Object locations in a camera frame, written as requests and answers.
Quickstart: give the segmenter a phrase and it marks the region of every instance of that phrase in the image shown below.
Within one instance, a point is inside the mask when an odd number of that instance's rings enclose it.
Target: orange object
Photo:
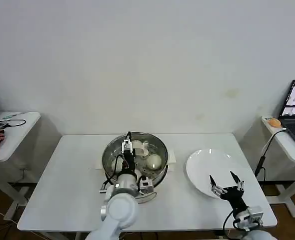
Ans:
[[[271,118],[268,121],[268,124],[270,124],[274,128],[281,128],[281,122],[276,118]]]

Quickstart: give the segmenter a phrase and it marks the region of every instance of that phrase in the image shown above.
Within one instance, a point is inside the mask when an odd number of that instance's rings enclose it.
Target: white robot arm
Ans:
[[[108,189],[100,190],[105,194],[105,200],[101,207],[101,219],[103,224],[98,230],[92,231],[85,240],[118,240],[121,230],[133,225],[139,213],[139,204],[135,197],[139,195],[137,186],[137,175],[135,174],[135,158],[131,142],[131,132],[129,132],[122,143],[122,154],[126,166],[117,175],[117,183]],[[242,238],[229,238],[234,240],[277,240],[266,231],[256,230],[262,225],[263,211],[259,206],[248,207],[243,199],[244,181],[230,172],[237,186],[222,188],[216,184],[210,175],[211,190],[223,200],[227,200],[233,211],[233,226],[239,231],[243,231]],[[152,180],[144,177],[140,189],[153,192]]]
[[[119,193],[106,206],[106,218],[100,229],[92,231],[86,240],[118,240],[121,229],[134,224],[138,216],[139,204],[128,193]]]

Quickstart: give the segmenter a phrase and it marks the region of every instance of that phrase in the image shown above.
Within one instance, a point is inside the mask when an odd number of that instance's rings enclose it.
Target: desk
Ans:
[[[3,117],[13,114],[15,114],[15,112],[0,112],[0,121],[2,121]],[[39,118],[40,114],[38,112],[27,112],[11,118],[25,119],[26,123],[22,126],[9,127],[4,130],[5,140],[0,144],[0,162],[5,162],[11,157]],[[0,177],[0,190],[14,200],[4,219],[8,220],[11,215],[14,214],[13,211],[16,210],[17,205],[25,206],[27,204],[27,199],[24,197],[24,193],[27,189],[28,188],[23,188],[21,193],[19,193],[10,184],[4,181],[2,177]]]
[[[279,128],[272,127],[268,120],[271,119],[271,116],[263,116],[262,122],[265,127],[269,130],[271,134],[274,134],[279,130]],[[280,132],[275,135],[274,139],[280,145],[282,150],[287,155],[288,159],[295,163],[295,142],[292,137],[287,132]],[[267,200],[270,204],[285,204],[291,213],[292,217],[295,218],[295,205],[291,200],[291,197],[295,194],[295,182],[291,184],[287,189],[283,185],[277,184],[276,188],[280,192],[278,196],[267,196]]]
[[[246,171],[244,201],[261,206],[263,225],[277,219],[239,144],[231,133],[156,134],[174,150],[175,170],[155,188],[157,196],[139,206],[136,223],[125,232],[221,230],[231,212],[227,201],[198,192],[184,174],[184,163],[196,150],[220,149]],[[99,194],[105,175],[96,169],[106,145],[117,135],[65,135],[43,172],[17,228],[37,232],[90,232],[100,227],[104,195]],[[232,217],[227,228],[233,228]]]

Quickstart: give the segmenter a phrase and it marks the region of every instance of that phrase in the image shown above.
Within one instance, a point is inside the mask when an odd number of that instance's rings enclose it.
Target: stainless steel steamer basket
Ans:
[[[131,132],[132,141],[139,140],[148,150],[147,156],[135,157],[135,168],[139,170],[142,175],[151,178],[154,187],[162,182],[168,171],[168,150],[165,144],[156,136],[145,132]],[[117,155],[122,154],[122,142],[126,138],[126,134],[118,136],[112,140],[105,148],[102,156],[102,164],[107,177],[113,174],[112,161]],[[157,154],[161,158],[161,167],[158,170],[151,170],[147,167],[146,160],[149,155]],[[113,176],[112,183],[116,183],[117,176]]]

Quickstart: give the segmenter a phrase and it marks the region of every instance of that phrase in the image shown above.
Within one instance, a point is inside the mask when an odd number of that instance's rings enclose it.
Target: white plate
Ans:
[[[202,193],[219,199],[211,191],[210,174],[222,188],[236,186],[230,171],[244,180],[242,167],[234,158],[221,150],[207,148],[194,152],[186,161],[185,173],[191,183]]]

